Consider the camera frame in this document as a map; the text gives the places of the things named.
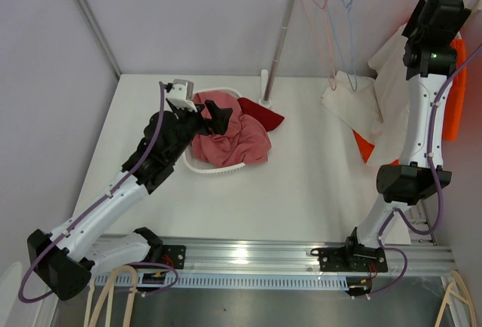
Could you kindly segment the white t shirt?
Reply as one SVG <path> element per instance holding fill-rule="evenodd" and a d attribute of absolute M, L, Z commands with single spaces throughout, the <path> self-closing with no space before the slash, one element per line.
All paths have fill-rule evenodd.
<path fill-rule="evenodd" d="M 373 167 L 397 163 L 405 144 L 410 106 L 402 60 L 404 27 L 368 60 L 375 78 L 339 71 L 337 88 L 321 98 L 321 104 L 352 129 L 362 159 Z"/>

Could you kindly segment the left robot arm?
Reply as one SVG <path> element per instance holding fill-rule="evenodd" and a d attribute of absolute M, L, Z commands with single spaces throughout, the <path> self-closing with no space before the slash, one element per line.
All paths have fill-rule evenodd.
<path fill-rule="evenodd" d="M 98 238 L 129 208 L 151 195 L 174 171 L 176 161 L 195 136 L 227 132 L 231 108 L 208 99 L 182 109 L 154 113 L 136 151 L 122 165 L 107 190 L 81 214 L 51 232 L 39 229 L 27 239 L 30 273 L 61 301 L 78 295 L 91 279 L 123 264 L 155 267 L 163 241 L 147 227 L 137 228 L 106 249 L 94 247 Z"/>

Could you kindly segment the left beige hangers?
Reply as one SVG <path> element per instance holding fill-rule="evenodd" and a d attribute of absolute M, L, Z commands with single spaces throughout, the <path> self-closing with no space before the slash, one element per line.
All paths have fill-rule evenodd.
<path fill-rule="evenodd" d="M 133 305 L 135 302 L 136 293 L 138 292 L 138 273 L 134 269 L 134 267 L 129 265 L 120 266 L 111 272 L 110 277 L 107 279 L 107 282 L 105 283 L 93 310 L 91 310 L 93 292 L 89 292 L 84 316 L 84 326 L 97 326 L 99 315 L 102 312 L 104 304 L 107 304 L 105 313 L 105 326 L 111 325 L 115 282 L 117 277 L 119 277 L 122 273 L 127 273 L 131 277 L 130 287 L 127 290 L 129 294 L 127 296 L 127 302 L 124 310 L 124 318 L 122 323 L 123 327 L 130 326 L 133 314 Z"/>

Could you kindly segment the pink wire hanger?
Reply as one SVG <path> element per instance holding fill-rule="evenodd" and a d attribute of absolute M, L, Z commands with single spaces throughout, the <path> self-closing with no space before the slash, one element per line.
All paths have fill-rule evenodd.
<path fill-rule="evenodd" d="M 329 89 L 337 89 L 334 67 L 333 32 L 329 22 L 330 0 L 300 0 L 319 61 L 325 71 Z"/>

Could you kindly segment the pink t shirt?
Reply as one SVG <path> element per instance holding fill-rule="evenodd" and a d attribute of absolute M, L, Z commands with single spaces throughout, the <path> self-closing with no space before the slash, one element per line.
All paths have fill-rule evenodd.
<path fill-rule="evenodd" d="M 229 93 L 215 90 L 194 95 L 195 103 L 206 100 L 214 101 L 219 108 L 230 108 L 233 113 L 225 134 L 194 137 L 191 143 L 192 155 L 217 168 L 268 162 L 272 145 L 261 123 L 243 113 L 237 99 Z"/>

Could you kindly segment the dark red t shirt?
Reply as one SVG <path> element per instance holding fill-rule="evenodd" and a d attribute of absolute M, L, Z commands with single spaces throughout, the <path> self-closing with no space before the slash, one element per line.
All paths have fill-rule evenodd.
<path fill-rule="evenodd" d="M 267 132 L 274 131 L 285 120 L 284 116 L 245 97 L 240 97 L 237 101 L 242 112 L 257 120 Z"/>

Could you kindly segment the blue wire hanger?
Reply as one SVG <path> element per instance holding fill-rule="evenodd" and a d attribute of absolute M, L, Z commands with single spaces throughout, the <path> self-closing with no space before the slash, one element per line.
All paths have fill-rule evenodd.
<path fill-rule="evenodd" d="M 344 53 L 341 47 L 341 41 L 338 37 L 339 31 L 335 29 L 334 21 L 331 16 L 329 3 L 331 0 L 324 0 L 325 1 L 325 13 L 328 16 L 328 22 L 331 27 L 332 36 L 335 42 L 335 46 L 337 48 L 340 62 L 342 65 L 342 70 L 347 74 L 347 80 L 349 82 L 351 91 L 354 93 L 358 90 L 358 75 L 355 67 L 356 61 L 356 47 L 354 42 L 354 28 L 353 28 L 353 21 L 352 21 L 352 5 L 355 0 L 335 0 L 342 4 L 344 10 L 346 11 L 346 20 L 348 24 L 348 41 L 349 41 L 349 61 L 346 60 Z"/>

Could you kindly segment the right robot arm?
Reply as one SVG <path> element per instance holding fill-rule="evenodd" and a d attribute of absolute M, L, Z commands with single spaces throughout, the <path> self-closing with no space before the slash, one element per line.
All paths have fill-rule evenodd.
<path fill-rule="evenodd" d="M 444 169 L 441 141 L 445 109 L 454 79 L 471 62 L 459 61 L 453 46 L 471 11 L 463 0 L 419 0 L 402 35 L 407 39 L 403 64 L 407 69 L 409 115 L 399 162 L 382 165 L 377 173 L 378 198 L 368 217 L 354 228 L 343 247 L 319 256 L 321 270 L 332 263 L 335 271 L 388 270 L 383 236 L 395 217 L 423 235 L 405 215 L 431 196 L 437 197 L 440 222 L 444 215 L 443 189 L 452 173 Z"/>

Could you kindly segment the white perforated plastic basket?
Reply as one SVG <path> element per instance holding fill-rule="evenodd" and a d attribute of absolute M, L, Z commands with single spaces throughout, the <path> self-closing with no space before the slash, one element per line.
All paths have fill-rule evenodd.
<path fill-rule="evenodd" d="M 229 87 L 210 87 L 205 90 L 202 90 L 203 93 L 214 92 L 214 91 L 227 93 L 232 97 L 234 97 L 235 99 L 239 99 L 242 96 L 242 94 L 239 93 L 237 90 L 234 90 L 233 88 L 229 88 Z M 182 160 L 184 161 L 185 166 L 191 172 L 204 175 L 204 176 L 226 175 L 229 173 L 234 173 L 236 171 L 239 171 L 246 166 L 244 163 L 237 163 L 233 166 L 228 166 L 228 167 L 216 167 L 211 163 L 207 163 L 205 161 L 195 158 L 192 152 L 192 147 L 190 145 L 186 148 L 184 154 L 182 155 Z"/>

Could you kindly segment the right beige hanger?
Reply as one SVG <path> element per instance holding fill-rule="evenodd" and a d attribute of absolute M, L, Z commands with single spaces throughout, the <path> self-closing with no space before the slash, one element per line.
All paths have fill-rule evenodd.
<path fill-rule="evenodd" d="M 442 326 L 444 316 L 451 326 L 477 326 L 477 316 L 468 287 L 457 270 L 443 280 L 444 296 L 434 326 Z"/>

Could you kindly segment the orange t shirt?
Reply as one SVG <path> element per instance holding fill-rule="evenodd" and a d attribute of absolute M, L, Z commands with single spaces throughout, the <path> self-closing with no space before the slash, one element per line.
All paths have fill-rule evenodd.
<path fill-rule="evenodd" d="M 369 60 L 368 65 L 377 73 L 374 93 L 375 109 L 381 120 L 372 126 L 372 141 L 360 135 L 355 128 L 353 134 L 363 161 L 370 166 L 398 164 L 405 144 L 409 115 L 409 90 L 406 68 L 403 64 L 405 38 L 394 34 Z M 452 41 L 458 53 L 457 66 L 467 58 L 465 42 Z M 462 118 L 462 107 L 466 90 L 467 70 L 462 70 L 453 81 L 447 97 L 443 135 L 444 141 L 455 141 Z"/>

